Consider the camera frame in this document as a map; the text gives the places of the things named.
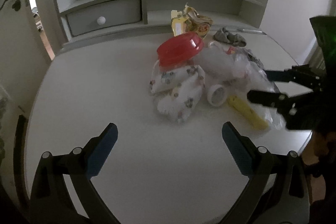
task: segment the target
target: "drawer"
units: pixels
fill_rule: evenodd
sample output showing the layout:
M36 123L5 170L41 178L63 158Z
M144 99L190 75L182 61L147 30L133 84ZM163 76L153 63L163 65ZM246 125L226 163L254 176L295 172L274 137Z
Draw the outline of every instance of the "drawer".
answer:
M105 22L103 19L99 24L99 17L104 17ZM141 0L112 0L67 14L74 37L106 27L139 22L141 18Z

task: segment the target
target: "crumpled yellow packaging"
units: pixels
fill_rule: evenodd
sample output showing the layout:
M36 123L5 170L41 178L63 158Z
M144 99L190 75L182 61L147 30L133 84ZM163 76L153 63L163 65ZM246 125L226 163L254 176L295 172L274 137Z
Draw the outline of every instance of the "crumpled yellow packaging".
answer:
M213 23L210 17L200 15L187 4L181 12L172 10L171 18L174 36L192 31L197 33L199 37L205 38Z

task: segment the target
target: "drawer knob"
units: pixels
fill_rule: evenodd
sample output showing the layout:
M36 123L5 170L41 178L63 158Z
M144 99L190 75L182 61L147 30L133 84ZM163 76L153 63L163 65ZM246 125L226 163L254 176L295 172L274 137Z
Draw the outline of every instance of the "drawer knob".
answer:
M106 18L105 17L98 17L97 18L98 25L103 25L103 24L105 24L105 22L106 22Z

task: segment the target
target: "red plastic lid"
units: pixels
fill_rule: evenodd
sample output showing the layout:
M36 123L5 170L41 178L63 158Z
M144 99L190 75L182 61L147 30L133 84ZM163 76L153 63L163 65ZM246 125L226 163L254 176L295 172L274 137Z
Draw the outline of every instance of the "red plastic lid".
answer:
M170 38L157 48L160 66L168 67L183 63L198 54L203 47L203 40L195 32Z

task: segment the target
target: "white table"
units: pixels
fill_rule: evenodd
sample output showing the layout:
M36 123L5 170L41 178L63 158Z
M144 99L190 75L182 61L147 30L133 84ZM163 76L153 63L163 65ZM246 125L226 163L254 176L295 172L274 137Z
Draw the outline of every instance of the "white table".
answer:
M296 65L273 40L242 34L266 69ZM189 120L174 124L157 114L148 92L156 49L171 34L144 35L98 43L57 56L41 85L26 140L26 183L30 194L41 154L69 153L98 136L109 122L119 138L92 182L121 223L211 223L223 216L244 189L221 137L231 121L237 130L272 153L300 151L310 131L252 130L228 106L199 102ZM281 91L308 89L290 83ZM70 194L79 213L73 186Z

